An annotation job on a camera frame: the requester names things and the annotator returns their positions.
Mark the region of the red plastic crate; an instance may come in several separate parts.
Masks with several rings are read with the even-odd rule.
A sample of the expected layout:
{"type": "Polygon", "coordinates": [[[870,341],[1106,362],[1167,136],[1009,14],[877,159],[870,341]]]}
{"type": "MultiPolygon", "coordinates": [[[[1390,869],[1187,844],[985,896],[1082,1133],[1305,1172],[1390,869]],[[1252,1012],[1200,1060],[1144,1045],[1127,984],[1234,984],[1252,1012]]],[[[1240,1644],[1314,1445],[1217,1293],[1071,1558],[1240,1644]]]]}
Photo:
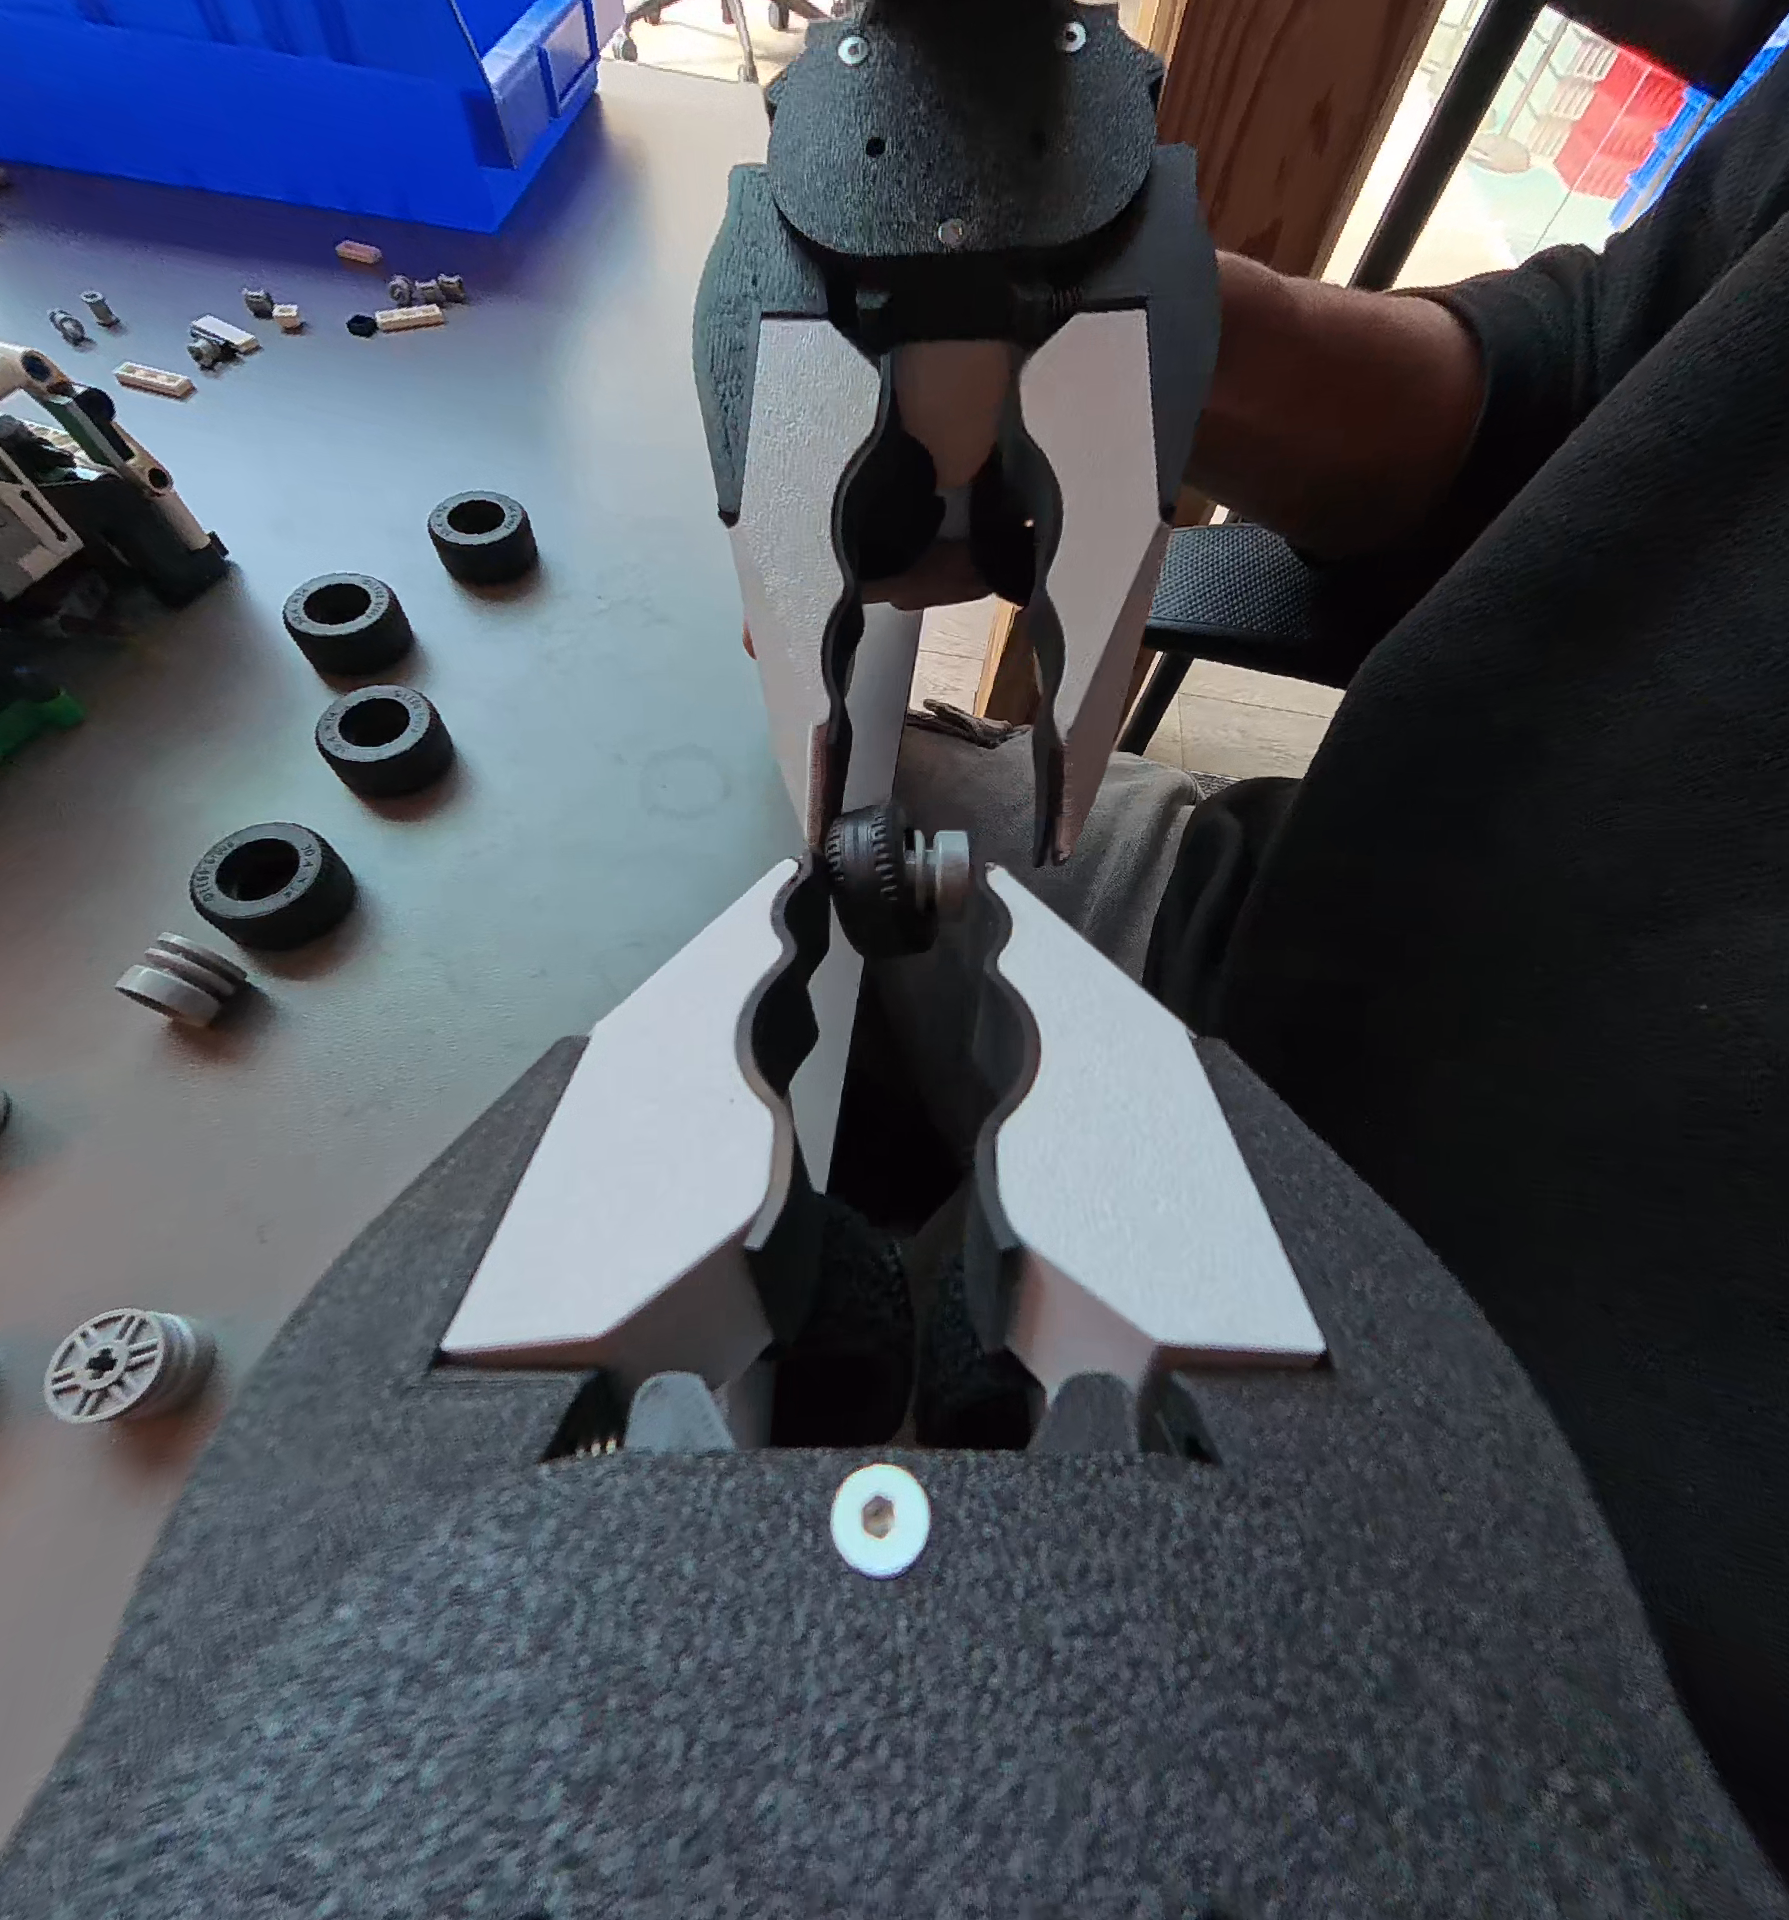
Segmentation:
{"type": "Polygon", "coordinates": [[[1691,86],[1645,56],[1586,35],[1559,44],[1552,86],[1528,131],[1529,157],[1566,190],[1614,202],[1689,104],[1691,86]]]}

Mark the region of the person's torso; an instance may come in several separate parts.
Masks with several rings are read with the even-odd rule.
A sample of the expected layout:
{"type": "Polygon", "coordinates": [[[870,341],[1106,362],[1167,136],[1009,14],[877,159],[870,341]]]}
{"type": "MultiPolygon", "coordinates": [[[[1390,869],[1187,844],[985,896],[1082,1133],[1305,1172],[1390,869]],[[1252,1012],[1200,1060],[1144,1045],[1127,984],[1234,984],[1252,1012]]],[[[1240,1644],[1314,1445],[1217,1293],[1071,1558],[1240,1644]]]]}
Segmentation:
{"type": "Polygon", "coordinates": [[[1406,295],[1487,394],[1212,1027],[1434,1249],[1789,1887],[1789,48],[1600,250],[1406,295]]]}

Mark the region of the blue plastic bin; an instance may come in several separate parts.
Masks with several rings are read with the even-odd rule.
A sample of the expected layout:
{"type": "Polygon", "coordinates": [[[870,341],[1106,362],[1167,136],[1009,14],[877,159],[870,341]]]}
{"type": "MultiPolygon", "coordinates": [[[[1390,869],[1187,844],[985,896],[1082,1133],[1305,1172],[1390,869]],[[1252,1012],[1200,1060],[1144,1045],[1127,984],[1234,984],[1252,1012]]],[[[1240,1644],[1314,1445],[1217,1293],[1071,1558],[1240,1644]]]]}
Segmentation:
{"type": "Polygon", "coordinates": [[[0,161],[497,233],[623,3],[0,3],[0,161]]]}

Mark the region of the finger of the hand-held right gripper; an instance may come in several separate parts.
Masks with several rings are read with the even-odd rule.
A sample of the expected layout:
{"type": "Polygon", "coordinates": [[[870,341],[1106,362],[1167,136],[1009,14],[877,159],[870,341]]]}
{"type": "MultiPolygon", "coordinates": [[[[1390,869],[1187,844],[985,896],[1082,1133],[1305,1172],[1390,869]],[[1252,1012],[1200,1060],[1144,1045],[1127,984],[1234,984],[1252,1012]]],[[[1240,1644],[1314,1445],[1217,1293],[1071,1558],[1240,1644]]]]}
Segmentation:
{"type": "Polygon", "coordinates": [[[1073,858],[1113,755],[1167,518],[1150,409],[1149,316],[1079,311],[1038,349],[979,341],[994,366],[995,453],[1032,536],[1020,625],[1032,722],[1032,858],[1073,858]]]}
{"type": "Polygon", "coordinates": [[[803,843],[893,794],[923,618],[862,606],[844,484],[882,422],[882,374],[833,324],[762,317],[732,548],[768,742],[803,843]]]}

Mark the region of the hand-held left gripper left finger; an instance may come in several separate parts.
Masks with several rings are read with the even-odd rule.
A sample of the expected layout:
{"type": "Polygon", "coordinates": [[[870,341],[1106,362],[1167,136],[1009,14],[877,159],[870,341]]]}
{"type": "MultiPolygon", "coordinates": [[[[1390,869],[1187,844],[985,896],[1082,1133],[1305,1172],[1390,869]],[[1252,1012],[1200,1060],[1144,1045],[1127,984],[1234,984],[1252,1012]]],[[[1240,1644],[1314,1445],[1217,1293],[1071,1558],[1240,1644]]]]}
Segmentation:
{"type": "Polygon", "coordinates": [[[789,1086],[816,1045],[830,901],[780,862],[588,1037],[437,1347],[480,1370],[691,1376],[742,1449],[816,1293],[789,1086]]]}

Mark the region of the black rubber lego tyre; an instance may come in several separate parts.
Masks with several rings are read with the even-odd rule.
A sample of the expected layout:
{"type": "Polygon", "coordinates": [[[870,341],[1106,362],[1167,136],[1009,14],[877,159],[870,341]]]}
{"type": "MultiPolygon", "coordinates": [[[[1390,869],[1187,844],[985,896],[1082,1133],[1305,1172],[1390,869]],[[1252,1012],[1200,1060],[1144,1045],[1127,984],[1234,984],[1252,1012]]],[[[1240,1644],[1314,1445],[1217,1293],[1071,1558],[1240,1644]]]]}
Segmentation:
{"type": "Polygon", "coordinates": [[[411,687],[360,687],[320,718],[314,744],[321,762],[364,799],[401,799],[445,779],[456,758],[439,709],[411,687]]]}
{"type": "Polygon", "coordinates": [[[416,644],[396,589],[363,574],[306,581],[287,597],[282,627],[318,671],[336,679],[379,675],[416,644]]]}
{"type": "Polygon", "coordinates": [[[835,920],[865,963],[917,957],[938,935],[938,913],[909,869],[912,847],[912,820],[893,799],[839,815],[821,843],[835,920]]]}
{"type": "Polygon", "coordinates": [[[293,951],[348,918],[357,883],[316,829],[266,823],[236,829],[203,856],[190,901],[237,947],[293,951]]]}
{"type": "Polygon", "coordinates": [[[530,513],[507,492],[445,496],[427,516],[427,539],[445,572],[475,588],[515,583],[541,562],[530,513]]]}

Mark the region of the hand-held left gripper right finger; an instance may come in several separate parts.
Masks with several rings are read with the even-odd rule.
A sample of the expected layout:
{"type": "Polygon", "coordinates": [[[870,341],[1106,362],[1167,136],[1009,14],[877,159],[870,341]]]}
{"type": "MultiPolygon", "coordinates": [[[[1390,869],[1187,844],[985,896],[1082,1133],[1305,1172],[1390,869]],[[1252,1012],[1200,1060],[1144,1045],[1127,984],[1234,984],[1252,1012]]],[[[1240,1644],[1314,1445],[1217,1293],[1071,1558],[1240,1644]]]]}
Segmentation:
{"type": "Polygon", "coordinates": [[[1031,1381],[1035,1447],[1137,1449],[1175,1376],[1312,1372],[1327,1346],[1182,1020],[985,867],[964,1304],[1031,1381]]]}

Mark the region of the scattered small lego pieces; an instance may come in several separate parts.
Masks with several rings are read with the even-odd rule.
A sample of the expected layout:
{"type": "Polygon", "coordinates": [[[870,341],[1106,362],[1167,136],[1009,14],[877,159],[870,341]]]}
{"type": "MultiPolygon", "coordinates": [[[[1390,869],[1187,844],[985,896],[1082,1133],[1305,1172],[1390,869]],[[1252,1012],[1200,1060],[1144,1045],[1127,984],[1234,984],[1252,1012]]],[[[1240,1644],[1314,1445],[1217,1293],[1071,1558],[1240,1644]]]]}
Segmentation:
{"type": "MultiPolygon", "coordinates": [[[[359,241],[340,241],[336,253],[354,269],[372,269],[382,261],[378,248],[359,241]]],[[[385,292],[389,305],[348,316],[345,328],[351,337],[370,341],[382,335],[427,330],[445,324],[451,305],[466,303],[466,288],[457,275],[443,275],[430,280],[411,280],[405,275],[396,275],[379,292],[385,292]]],[[[82,302],[97,328],[119,328],[111,303],[106,302],[99,290],[85,292],[82,302]]],[[[306,330],[299,303],[277,302],[272,290],[263,287],[245,287],[242,290],[242,302],[252,320],[274,324],[289,338],[306,330]]],[[[67,346],[86,349],[91,344],[86,328],[77,314],[57,309],[52,314],[50,324],[55,326],[67,346]]],[[[190,324],[186,349],[195,370],[210,374],[223,366],[236,366],[252,350],[260,349],[260,337],[223,317],[195,317],[190,324]]],[[[54,381],[57,375],[50,371],[52,362],[47,362],[44,355],[33,362],[40,367],[40,374],[35,374],[29,370],[27,360],[20,359],[16,349],[8,350],[14,353],[20,377],[42,383],[35,391],[55,391],[54,381]]],[[[142,362],[115,362],[114,377],[131,391],[174,403],[186,403],[195,391],[191,377],[142,362]]]]}

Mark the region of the person's right forearm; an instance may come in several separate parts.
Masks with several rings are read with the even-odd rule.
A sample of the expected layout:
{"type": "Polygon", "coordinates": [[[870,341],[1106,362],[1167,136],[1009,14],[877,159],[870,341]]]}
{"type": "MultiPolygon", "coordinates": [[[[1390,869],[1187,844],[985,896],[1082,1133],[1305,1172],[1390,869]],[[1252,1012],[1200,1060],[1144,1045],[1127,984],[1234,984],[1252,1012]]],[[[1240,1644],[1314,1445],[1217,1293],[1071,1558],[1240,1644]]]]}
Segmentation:
{"type": "Polygon", "coordinates": [[[1487,394],[1482,349],[1437,302],[1220,250],[1218,346],[1185,484],[1316,560],[1414,533],[1454,484],[1487,394]]]}

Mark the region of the blue plastic crate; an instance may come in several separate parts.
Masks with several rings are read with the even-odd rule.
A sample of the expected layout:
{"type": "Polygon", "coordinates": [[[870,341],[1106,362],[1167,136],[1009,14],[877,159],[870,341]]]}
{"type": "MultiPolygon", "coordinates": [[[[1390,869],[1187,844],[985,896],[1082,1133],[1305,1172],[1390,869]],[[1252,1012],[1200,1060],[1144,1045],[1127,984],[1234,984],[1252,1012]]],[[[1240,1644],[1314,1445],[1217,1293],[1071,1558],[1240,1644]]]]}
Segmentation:
{"type": "Polygon", "coordinates": [[[1658,135],[1610,216],[1614,233],[1646,213],[1704,133],[1759,83],[1789,44],[1789,3],[1627,4],[1622,44],[1673,72],[1689,102],[1658,135]]]}

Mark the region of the person's right hand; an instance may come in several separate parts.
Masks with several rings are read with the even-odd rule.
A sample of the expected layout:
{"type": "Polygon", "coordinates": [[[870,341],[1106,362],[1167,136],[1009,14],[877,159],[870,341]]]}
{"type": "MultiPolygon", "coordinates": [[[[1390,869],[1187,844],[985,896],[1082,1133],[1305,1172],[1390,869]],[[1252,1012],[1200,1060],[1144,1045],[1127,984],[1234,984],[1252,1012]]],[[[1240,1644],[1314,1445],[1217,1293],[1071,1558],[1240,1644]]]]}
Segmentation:
{"type": "Polygon", "coordinates": [[[1006,566],[977,533],[977,482],[1016,367],[991,341],[893,350],[886,431],[847,500],[865,603],[927,612],[1001,592],[1006,566]]]}

